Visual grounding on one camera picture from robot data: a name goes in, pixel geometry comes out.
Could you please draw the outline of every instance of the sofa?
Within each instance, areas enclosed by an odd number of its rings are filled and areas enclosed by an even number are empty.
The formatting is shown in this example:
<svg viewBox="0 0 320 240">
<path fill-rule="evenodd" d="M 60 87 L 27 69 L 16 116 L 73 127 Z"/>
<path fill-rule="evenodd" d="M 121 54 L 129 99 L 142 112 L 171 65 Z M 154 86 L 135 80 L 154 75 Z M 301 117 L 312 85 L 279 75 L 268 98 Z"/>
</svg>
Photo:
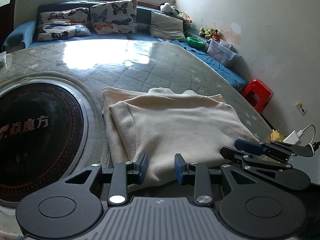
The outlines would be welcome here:
<svg viewBox="0 0 320 240">
<path fill-rule="evenodd" d="M 37 10 L 37 19 L 39 18 L 39 14 L 42 12 L 49 11 L 65 11 L 79 7 L 91 8 L 93 5 L 100 4 L 99 1 L 69 1 L 63 3 L 56 4 L 47 4 L 41 5 Z M 162 40 L 154 38 L 149 33 L 150 21 L 151 21 L 151 12 L 158 10 L 145 8 L 141 6 L 137 6 L 137 32 L 136 33 L 111 33 L 105 35 L 99 35 L 95 33 L 91 25 L 91 13 L 88 14 L 88 22 L 87 27 L 91 32 L 91 36 L 84 37 L 72 37 L 65 40 L 54 40 L 54 41 L 37 41 L 37 20 L 31 20 L 22 23 L 18 26 L 5 40 L 2 45 L 2 50 L 7 51 L 7 53 L 14 52 L 19 49 L 30 48 L 35 46 L 41 46 L 46 44 L 52 44 L 56 42 L 66 42 L 66 41 L 77 41 L 77 40 L 92 40 L 92 39 L 123 39 L 123 40 L 140 40 L 140 41 L 153 41 L 153 42 L 161 42 Z M 203 37 L 198 36 L 198 31 L 187 27 L 184 25 L 184 33 L 185 35 L 192 36 L 194 38 L 198 38 L 203 40 Z M 222 76 L 231 86 L 233 86 L 238 92 L 241 92 L 247 85 L 248 82 L 244 77 L 242 77 L 237 71 L 233 69 L 225 68 L 218 61 L 210 57 L 206 54 L 207 46 L 203 49 L 195 49 L 190 47 L 185 42 L 179 42 L 177 40 L 170 41 L 173 44 L 181 46 L 188 50 L 190 53 L 198 57 L 204 63 L 209 65 L 214 71 L 216 71 L 220 76 Z"/>
</svg>

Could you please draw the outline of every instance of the dog plush toy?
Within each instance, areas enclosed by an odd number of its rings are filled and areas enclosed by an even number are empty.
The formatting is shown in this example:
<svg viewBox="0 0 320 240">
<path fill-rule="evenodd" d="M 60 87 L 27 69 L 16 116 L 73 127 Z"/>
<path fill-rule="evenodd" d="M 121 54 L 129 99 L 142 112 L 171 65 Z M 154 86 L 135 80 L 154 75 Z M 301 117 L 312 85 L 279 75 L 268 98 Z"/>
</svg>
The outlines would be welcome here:
<svg viewBox="0 0 320 240">
<path fill-rule="evenodd" d="M 175 6 L 173 5 L 170 6 L 170 3 L 167 3 L 167 2 L 160 4 L 160 10 L 164 13 L 174 15 L 174 16 L 178 16 L 178 14 L 180 13 Z"/>
<path fill-rule="evenodd" d="M 211 29 L 204 29 L 201 28 L 199 32 L 199 36 L 204 36 L 206 39 L 213 38 L 214 40 L 219 40 L 218 36 L 221 34 L 221 31 L 218 31 L 217 29 L 211 28 Z"/>
</svg>

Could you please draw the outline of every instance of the beige sweater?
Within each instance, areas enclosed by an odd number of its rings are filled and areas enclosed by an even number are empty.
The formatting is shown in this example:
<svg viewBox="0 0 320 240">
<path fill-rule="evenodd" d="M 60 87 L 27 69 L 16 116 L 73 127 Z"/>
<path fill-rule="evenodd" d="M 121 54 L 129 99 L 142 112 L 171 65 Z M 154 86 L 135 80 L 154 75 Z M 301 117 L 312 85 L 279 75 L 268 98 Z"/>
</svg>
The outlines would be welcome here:
<svg viewBox="0 0 320 240">
<path fill-rule="evenodd" d="M 148 154 L 145 182 L 135 190 L 175 180 L 176 153 L 186 162 L 214 167 L 228 162 L 220 155 L 223 146 L 233 147 L 238 138 L 258 142 L 221 95 L 206 97 L 190 90 L 174 94 L 163 88 L 140 93 L 106 87 L 103 98 L 113 162 L 136 161 L 141 153 Z"/>
</svg>

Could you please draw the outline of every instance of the wall socket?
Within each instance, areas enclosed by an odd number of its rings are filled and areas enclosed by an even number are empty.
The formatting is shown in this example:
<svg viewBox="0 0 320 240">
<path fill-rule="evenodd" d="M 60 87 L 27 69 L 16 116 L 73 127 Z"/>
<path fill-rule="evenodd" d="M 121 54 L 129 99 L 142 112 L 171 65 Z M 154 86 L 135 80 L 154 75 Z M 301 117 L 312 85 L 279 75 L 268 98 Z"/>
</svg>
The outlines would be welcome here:
<svg viewBox="0 0 320 240">
<path fill-rule="evenodd" d="M 302 115 L 305 115 L 306 114 L 306 109 L 303 108 L 303 105 L 302 103 L 299 101 L 298 103 L 296 103 L 296 108 L 299 110 L 299 112 L 302 114 Z"/>
</svg>

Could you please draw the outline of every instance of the blue bedsheet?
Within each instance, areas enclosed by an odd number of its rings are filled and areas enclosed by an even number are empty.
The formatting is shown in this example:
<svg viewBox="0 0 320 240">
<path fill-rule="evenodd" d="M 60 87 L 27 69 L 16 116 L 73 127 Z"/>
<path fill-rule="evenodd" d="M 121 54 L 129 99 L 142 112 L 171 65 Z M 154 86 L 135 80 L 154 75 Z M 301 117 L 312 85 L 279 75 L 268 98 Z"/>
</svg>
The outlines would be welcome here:
<svg viewBox="0 0 320 240">
<path fill-rule="evenodd" d="M 229 69 L 229 68 L 224 67 L 218 61 L 216 61 L 214 58 L 210 57 L 205 52 L 200 51 L 198 49 L 195 49 L 195 48 L 189 46 L 189 44 L 186 43 L 186 42 L 180 42 L 178 40 L 174 40 L 174 41 L 171 41 L 171 43 L 185 48 L 186 50 L 191 52 L 193 55 L 198 57 L 200 60 L 202 60 L 205 63 L 207 63 L 210 66 L 210 68 L 212 68 L 220 76 L 222 76 L 238 92 L 241 92 L 245 87 L 247 87 L 248 82 L 243 76 L 241 76 L 234 69 Z"/>
</svg>

